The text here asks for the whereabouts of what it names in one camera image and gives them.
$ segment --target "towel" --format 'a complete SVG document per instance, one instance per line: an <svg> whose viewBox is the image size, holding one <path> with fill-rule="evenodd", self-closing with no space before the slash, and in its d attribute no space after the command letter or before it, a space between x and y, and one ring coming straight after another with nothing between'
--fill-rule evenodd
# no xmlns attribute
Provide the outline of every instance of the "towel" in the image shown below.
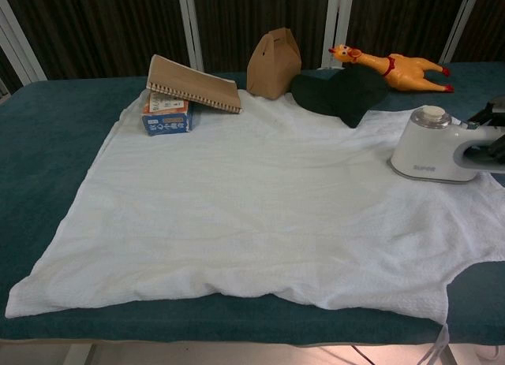
<svg viewBox="0 0 505 365"><path fill-rule="evenodd" d="M491 175L437 184L387 165L411 111L369 111L351 129L290 94L240 97L241 114L204 109L191 133L150 137L143 92L6 317L220 292L444 324L447 284L505 259Z"/></svg>

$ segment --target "yellow rubber chicken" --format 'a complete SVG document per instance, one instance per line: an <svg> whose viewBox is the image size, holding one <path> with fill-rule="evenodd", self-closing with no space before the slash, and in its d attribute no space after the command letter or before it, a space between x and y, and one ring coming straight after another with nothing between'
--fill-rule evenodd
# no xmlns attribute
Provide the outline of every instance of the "yellow rubber chicken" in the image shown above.
<svg viewBox="0 0 505 365"><path fill-rule="evenodd" d="M441 72L445 76L449 76L450 72L449 69L423 58L408 58L400 54L378 58L343 44L329 51L342 63L357 63L375 69L392 88L399 91L455 91L451 85L438 85L425 79L425 71L428 70Z"/></svg>

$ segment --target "kraft paper bag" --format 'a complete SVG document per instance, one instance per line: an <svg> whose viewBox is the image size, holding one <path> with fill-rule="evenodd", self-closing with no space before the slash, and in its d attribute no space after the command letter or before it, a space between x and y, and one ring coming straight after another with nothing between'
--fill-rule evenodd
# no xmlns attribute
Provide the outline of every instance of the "kraft paper bag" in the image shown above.
<svg viewBox="0 0 505 365"><path fill-rule="evenodd" d="M278 28L263 35L247 66L247 91L267 99L286 93L300 73L301 58L291 30Z"/></svg>

